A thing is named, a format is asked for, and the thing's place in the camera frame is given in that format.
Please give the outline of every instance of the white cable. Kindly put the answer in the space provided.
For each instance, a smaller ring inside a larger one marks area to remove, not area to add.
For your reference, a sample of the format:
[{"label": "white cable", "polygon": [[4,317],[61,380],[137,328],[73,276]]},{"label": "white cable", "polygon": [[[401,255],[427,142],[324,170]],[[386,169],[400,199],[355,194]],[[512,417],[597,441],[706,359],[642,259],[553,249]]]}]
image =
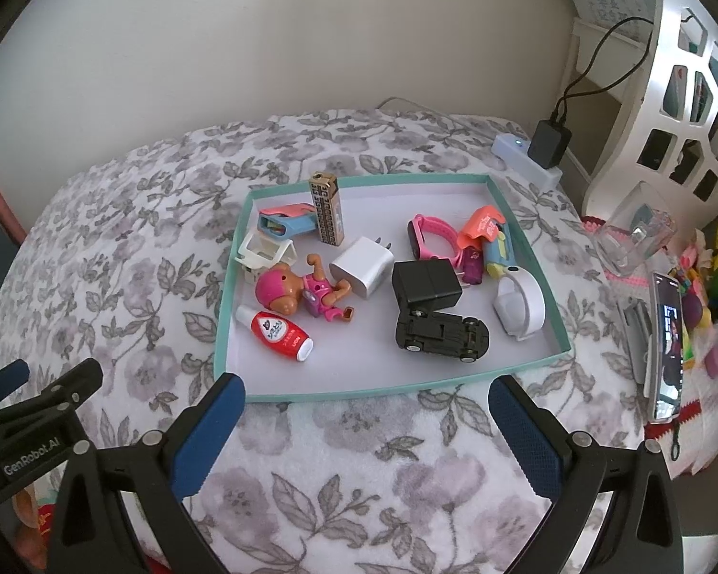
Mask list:
[{"label": "white cable", "polygon": [[406,101],[410,105],[414,105],[416,108],[420,108],[421,110],[425,110],[426,112],[430,112],[431,114],[435,114],[436,116],[439,116],[441,118],[447,118],[453,123],[460,125],[460,127],[468,129],[470,132],[474,132],[479,136],[485,137],[490,142],[494,142],[494,137],[497,135],[496,133],[494,133],[494,130],[493,133],[487,133],[483,129],[475,127],[474,125],[466,123],[465,121],[461,121],[459,118],[455,118],[454,116],[452,116],[452,114],[442,114],[438,110],[429,108],[427,105],[423,105],[422,103],[416,103],[415,101],[410,101],[410,99],[405,99],[404,97],[387,97],[386,99],[383,99],[383,101],[381,101],[375,109],[383,109],[384,105],[386,105],[389,101],[393,101],[394,99],[398,101]]}]

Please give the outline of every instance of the doll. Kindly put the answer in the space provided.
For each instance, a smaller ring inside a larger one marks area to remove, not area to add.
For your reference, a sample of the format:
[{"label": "doll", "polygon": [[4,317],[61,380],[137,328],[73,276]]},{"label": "doll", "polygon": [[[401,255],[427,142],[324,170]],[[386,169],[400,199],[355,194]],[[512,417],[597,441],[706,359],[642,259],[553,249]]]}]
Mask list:
[{"label": "doll", "polygon": [[335,303],[350,294],[351,285],[341,280],[333,287],[325,275],[322,259],[318,254],[309,254],[306,262],[314,272],[300,277],[286,263],[277,263],[268,272],[261,274],[256,283],[256,299],[264,308],[282,315],[292,315],[303,301],[314,317],[324,315],[327,321],[337,318],[351,321],[354,308],[344,309]]}]

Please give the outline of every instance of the white watch band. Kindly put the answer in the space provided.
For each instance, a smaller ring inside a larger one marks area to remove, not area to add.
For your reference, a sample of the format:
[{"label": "white watch band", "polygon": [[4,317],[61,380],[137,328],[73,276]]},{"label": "white watch band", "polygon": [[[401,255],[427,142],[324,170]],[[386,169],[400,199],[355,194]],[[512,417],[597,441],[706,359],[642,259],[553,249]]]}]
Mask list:
[{"label": "white watch band", "polygon": [[545,323],[545,300],[540,285],[524,268],[510,265],[498,281],[494,310],[505,332],[522,341]]}]

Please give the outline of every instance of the black toy car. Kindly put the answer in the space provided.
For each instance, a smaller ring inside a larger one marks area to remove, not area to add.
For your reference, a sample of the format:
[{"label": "black toy car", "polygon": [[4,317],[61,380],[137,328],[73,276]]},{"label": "black toy car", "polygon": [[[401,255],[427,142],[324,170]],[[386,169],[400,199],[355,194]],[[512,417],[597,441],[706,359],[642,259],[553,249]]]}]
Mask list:
[{"label": "black toy car", "polygon": [[399,315],[396,344],[411,352],[438,353],[472,363],[487,353],[489,331],[480,319],[413,310]]}]

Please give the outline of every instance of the black cord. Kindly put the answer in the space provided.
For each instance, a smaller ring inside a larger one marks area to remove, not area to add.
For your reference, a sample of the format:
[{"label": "black cord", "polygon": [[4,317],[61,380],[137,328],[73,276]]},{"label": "black cord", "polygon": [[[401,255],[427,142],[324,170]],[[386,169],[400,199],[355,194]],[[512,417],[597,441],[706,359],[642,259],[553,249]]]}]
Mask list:
[{"label": "black cord", "polygon": [[634,66],[628,71],[624,76],[619,78],[617,81],[612,82],[609,84],[609,86],[604,86],[603,88],[597,88],[596,90],[591,90],[587,92],[573,92],[571,95],[565,95],[563,97],[563,114],[561,114],[561,118],[559,118],[559,124],[564,124],[567,122],[567,99],[572,99],[574,97],[590,97],[590,95],[600,95],[602,92],[610,91],[612,88],[617,86],[618,84],[621,84],[622,82],[625,82],[625,80],[630,77],[633,73],[635,73],[639,67],[644,63],[646,58],[649,56],[649,48],[651,47],[651,34],[649,34],[649,40],[646,41],[646,49],[644,50],[643,55],[641,56],[641,59],[634,64]]},{"label": "black cord", "polygon": [[610,36],[612,36],[612,34],[614,34],[614,32],[616,32],[620,26],[623,26],[624,24],[631,22],[631,21],[644,21],[646,23],[651,23],[652,25],[654,25],[653,21],[646,19],[645,17],[630,16],[630,17],[624,18],[623,20],[619,20],[611,28],[609,28],[609,30],[607,30],[606,34],[604,34],[604,36],[599,41],[598,45],[595,46],[594,53],[590,57],[590,62],[588,63],[588,66],[586,67],[585,71],[583,71],[575,80],[573,80],[565,88],[565,90],[563,91],[563,95],[561,95],[561,98],[556,102],[556,107],[553,109],[553,114],[550,116],[550,121],[552,123],[556,122],[556,120],[558,118],[559,108],[561,107],[562,103],[563,103],[563,115],[561,116],[561,120],[559,122],[562,125],[564,124],[564,122],[566,122],[566,120],[567,120],[567,99],[571,99],[572,97],[585,97],[588,95],[598,95],[601,92],[607,92],[607,91],[611,90],[612,88],[614,88],[615,86],[617,86],[618,84],[620,84],[621,82],[624,82],[629,76],[631,76],[634,72],[636,72],[638,67],[640,67],[644,63],[647,55],[649,55],[649,47],[651,46],[651,34],[649,34],[649,41],[646,44],[644,56],[641,58],[639,63],[635,67],[630,69],[630,71],[628,71],[624,76],[622,76],[616,82],[614,82],[613,84],[610,84],[609,86],[607,86],[605,88],[599,88],[598,90],[595,90],[595,91],[584,92],[584,93],[574,93],[572,95],[569,94],[569,91],[571,91],[571,89],[574,86],[576,86],[577,83],[579,83],[585,76],[587,76],[588,73],[590,73],[590,69],[593,68],[593,66],[594,66],[595,58],[598,56],[599,51],[601,51],[601,48],[603,47],[603,44],[606,42],[606,40]]}]

